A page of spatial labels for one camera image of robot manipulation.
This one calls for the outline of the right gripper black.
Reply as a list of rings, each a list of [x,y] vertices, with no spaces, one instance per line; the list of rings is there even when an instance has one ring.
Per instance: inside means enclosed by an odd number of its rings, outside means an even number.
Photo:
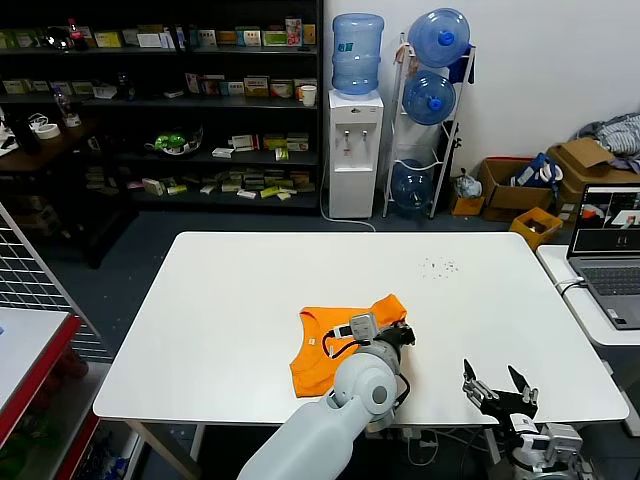
[[[539,390],[532,388],[525,377],[512,365],[508,366],[511,379],[520,393],[493,391],[480,381],[467,359],[463,360],[463,386],[467,398],[484,415],[498,421],[504,436],[522,433],[538,433],[533,421],[538,407],[531,403],[538,400]]]

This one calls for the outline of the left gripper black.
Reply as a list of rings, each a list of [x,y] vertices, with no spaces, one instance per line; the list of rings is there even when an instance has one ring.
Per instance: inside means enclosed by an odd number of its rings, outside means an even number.
[[[408,324],[396,322],[381,330],[378,334],[378,339],[387,342],[396,350],[400,350],[403,346],[414,345],[416,337],[413,329]]]

